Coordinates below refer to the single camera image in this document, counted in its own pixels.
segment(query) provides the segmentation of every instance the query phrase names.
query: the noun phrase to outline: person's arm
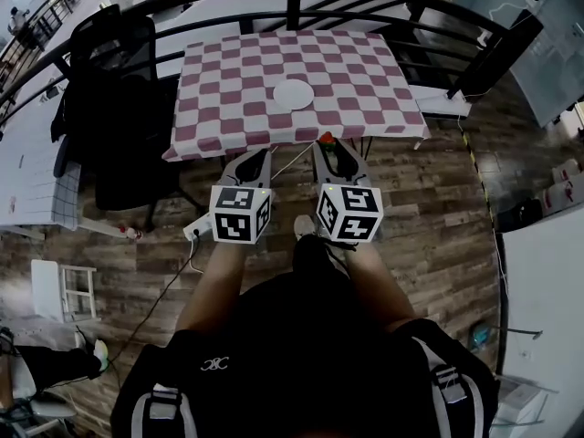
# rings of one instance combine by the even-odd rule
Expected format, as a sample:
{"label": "person's arm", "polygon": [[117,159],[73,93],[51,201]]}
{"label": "person's arm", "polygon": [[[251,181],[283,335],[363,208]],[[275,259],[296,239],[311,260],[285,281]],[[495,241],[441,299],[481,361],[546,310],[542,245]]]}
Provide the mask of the person's arm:
{"label": "person's arm", "polygon": [[176,331],[217,331],[233,313],[244,276],[245,246],[218,243],[191,299],[182,309]]}
{"label": "person's arm", "polygon": [[361,243],[356,251],[345,251],[345,260],[361,304],[385,329],[394,331],[418,318],[373,244]]}
{"label": "person's arm", "polygon": [[0,409],[10,409],[15,401],[12,396],[12,378],[10,376],[10,357],[0,356]]}

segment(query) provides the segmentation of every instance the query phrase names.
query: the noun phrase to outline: desk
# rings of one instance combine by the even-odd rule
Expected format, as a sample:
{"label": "desk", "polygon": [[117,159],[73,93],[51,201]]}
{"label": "desk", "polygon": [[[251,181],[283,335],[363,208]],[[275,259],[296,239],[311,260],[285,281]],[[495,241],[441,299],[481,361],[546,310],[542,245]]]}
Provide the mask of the desk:
{"label": "desk", "polygon": [[61,96],[29,104],[6,124],[0,141],[0,230],[44,239],[18,226],[57,224],[124,237],[116,227],[78,216],[80,165],[70,162],[63,177],[53,175],[62,139],[51,142],[50,126]]}
{"label": "desk", "polygon": [[[275,86],[301,79],[315,93],[300,110],[279,106]],[[380,35],[282,31],[229,36],[185,49],[166,161],[317,140],[430,137],[395,57]]]}

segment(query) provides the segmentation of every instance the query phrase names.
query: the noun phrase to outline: black office chair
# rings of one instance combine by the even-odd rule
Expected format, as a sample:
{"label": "black office chair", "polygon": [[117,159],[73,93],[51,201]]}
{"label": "black office chair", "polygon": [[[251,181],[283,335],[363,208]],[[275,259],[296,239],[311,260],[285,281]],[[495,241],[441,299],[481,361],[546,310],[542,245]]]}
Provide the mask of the black office chair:
{"label": "black office chair", "polygon": [[154,228],[156,203],[172,193],[204,214],[179,186],[179,164],[161,159],[170,146],[176,93],[165,92],[157,77],[152,20],[109,6],[78,25],[70,41],[72,76],[51,127],[53,141],[67,135],[55,175],[68,161],[92,170],[102,210],[148,204],[146,232]]}

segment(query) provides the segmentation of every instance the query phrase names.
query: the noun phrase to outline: black railing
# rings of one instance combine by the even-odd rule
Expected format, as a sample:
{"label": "black railing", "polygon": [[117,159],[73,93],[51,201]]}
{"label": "black railing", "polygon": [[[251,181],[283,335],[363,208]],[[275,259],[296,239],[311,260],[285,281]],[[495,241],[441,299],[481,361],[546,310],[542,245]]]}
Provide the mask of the black railing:
{"label": "black railing", "polygon": [[[161,12],[163,10],[167,10],[179,5],[185,5],[192,2],[197,2],[201,0],[148,0],[146,2],[140,3],[135,5],[131,8],[128,8],[124,11],[125,15],[128,16],[148,16],[154,13]],[[499,70],[503,69],[507,71],[511,64],[515,61],[511,57],[501,57],[500,48],[501,47],[509,47],[513,45],[515,48],[515,54],[522,52],[525,47],[527,47],[533,38],[537,35],[537,25],[539,25],[539,30],[541,29],[541,25],[537,21],[536,18],[531,17],[532,21],[529,23],[529,29],[527,30],[527,25],[515,25],[511,29],[506,29],[499,24],[487,19],[483,16],[474,13],[471,10],[463,8],[458,5],[451,4],[444,0],[392,0],[398,1],[400,3],[406,4],[409,8],[416,8],[418,14],[421,14],[425,8],[431,8],[432,10],[442,12],[446,15],[452,16],[461,20],[466,24],[474,25],[478,28],[483,30],[489,31],[492,35],[488,39],[488,43],[486,47],[482,50],[477,51],[477,55],[474,57],[469,57],[464,54],[459,54],[452,50],[445,50],[439,49],[435,47],[427,47],[424,44],[418,44],[414,42],[406,42],[409,44],[410,48],[414,48],[415,50],[428,50],[429,52],[438,53],[442,52],[442,55],[446,55],[448,57],[455,57],[460,60],[469,61],[469,66],[465,70],[453,69],[453,68],[441,68],[436,66],[425,65],[423,63],[413,63],[413,62],[402,62],[402,66],[404,68],[415,68],[415,69],[428,69],[433,71],[442,71],[449,75],[456,75],[458,78],[454,82],[453,87],[448,92],[449,97],[451,98],[458,90],[462,90],[465,94],[480,94],[479,92],[466,92],[465,90],[468,89],[468,86],[472,86],[476,88],[480,86],[481,83],[477,83],[478,79],[489,79],[489,83],[494,84],[495,80],[489,78],[489,74],[485,72],[486,70],[491,71],[492,66],[496,61],[499,59]],[[348,12],[348,11],[327,11],[327,10],[320,10],[314,8],[301,8],[301,0],[287,0],[287,6],[285,10],[282,11],[265,11],[265,12],[256,12],[256,13],[247,13],[247,14],[240,14],[240,15],[233,15],[233,16],[222,16],[213,19],[208,19],[205,21],[198,21],[196,23],[191,23],[183,26],[177,26],[165,31],[161,31],[157,33],[156,37],[158,39],[168,37],[175,34],[180,34],[188,31],[195,31],[196,29],[200,29],[203,27],[209,26],[219,26],[228,23],[239,23],[241,32],[243,34],[247,34],[253,30],[254,21],[256,20],[263,20],[263,19],[284,19],[286,23],[286,28],[289,30],[298,30],[300,28],[300,19],[301,18],[337,18],[342,19],[343,21],[352,21],[352,20],[360,20],[360,21],[372,21],[381,23],[383,27],[381,30],[387,32],[387,27],[391,27],[391,25],[395,25],[395,27],[399,27],[401,29],[407,29],[409,31],[415,31],[417,29],[421,29],[424,31],[431,31],[435,34],[442,35],[445,37],[450,37],[452,39],[462,41],[472,45],[474,47],[479,47],[480,45],[476,42],[475,39],[469,37],[467,34],[462,32],[457,32],[449,29],[444,29],[438,26],[430,26],[419,21],[415,20],[406,20],[400,19],[392,16],[382,16],[382,15],[375,15],[373,13],[356,13],[356,12]],[[59,47],[56,47],[51,52],[45,54],[44,57],[39,59],[37,63],[32,66],[26,73],[23,75],[12,85],[9,89],[6,90],[6,93],[0,97],[0,106],[10,100],[11,96],[15,92],[17,92],[22,86],[24,86],[30,79],[34,76],[39,74],[45,68],[56,65],[61,69],[63,72],[64,77],[68,75],[68,66],[66,65],[65,58],[69,52],[69,41],[64,42]],[[174,53],[164,55],[161,57],[156,58],[156,63],[160,64],[163,62],[167,62],[170,60],[174,60],[177,58],[184,57],[184,51],[178,50]],[[136,71],[138,69],[143,68],[142,65],[136,64],[130,67],[126,67],[125,70],[127,72]],[[47,89],[44,87],[43,89],[39,90],[36,93],[36,96],[42,94]],[[22,107],[24,107],[28,102],[30,102],[35,97],[30,97],[26,99],[23,103],[19,104],[13,112],[8,116],[8,118]],[[4,123],[7,118],[1,120],[0,124]]]}
{"label": "black railing", "polygon": [[45,45],[75,11],[80,0],[46,0],[31,15],[26,27],[16,34],[0,58],[0,92],[6,92],[21,74],[40,57]]}

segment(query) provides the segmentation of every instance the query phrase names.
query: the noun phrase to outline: wooden floor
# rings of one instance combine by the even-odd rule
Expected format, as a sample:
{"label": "wooden floor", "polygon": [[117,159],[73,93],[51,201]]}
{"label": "wooden floor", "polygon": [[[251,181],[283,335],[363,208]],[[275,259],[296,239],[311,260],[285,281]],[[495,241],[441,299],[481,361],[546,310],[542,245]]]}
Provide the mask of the wooden floor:
{"label": "wooden floor", "polygon": [[[476,321],[498,321],[497,263],[491,223],[475,169],[455,120],[428,120],[432,138],[415,151],[411,141],[376,139],[369,156],[373,185],[383,194],[386,218],[377,247],[422,317],[435,320],[451,336],[467,342]],[[579,158],[578,144],[556,145],[541,130],[510,75],[493,88],[461,122],[468,131],[485,184],[496,210],[505,209],[526,193],[551,183],[550,169],[569,157]],[[288,163],[304,146],[283,147],[273,168]],[[185,190],[204,203],[219,178],[218,160],[185,167]],[[307,154],[272,183],[276,209],[258,248],[246,262],[247,289],[287,271],[295,242],[293,222],[312,214],[316,189]],[[95,208],[92,185],[82,188],[84,214],[111,224],[136,224],[145,209],[104,214]],[[94,266],[100,322],[82,328],[105,339],[111,356],[149,311],[166,283],[189,255],[182,229],[196,218],[183,199],[161,203],[157,229],[139,242],[118,240],[84,230],[46,229],[44,244],[18,235],[3,235],[0,251],[0,323],[25,344],[55,349],[73,347],[73,328],[35,318],[31,307],[30,260],[43,257],[59,263]],[[213,249],[204,241],[194,259],[204,268]],[[166,297],[116,362],[123,381],[145,343],[163,345],[199,276],[188,266]],[[481,357],[493,368],[497,339]],[[109,415],[118,392],[116,371],[95,381],[60,388],[75,404],[76,424],[97,435],[109,435]]]}

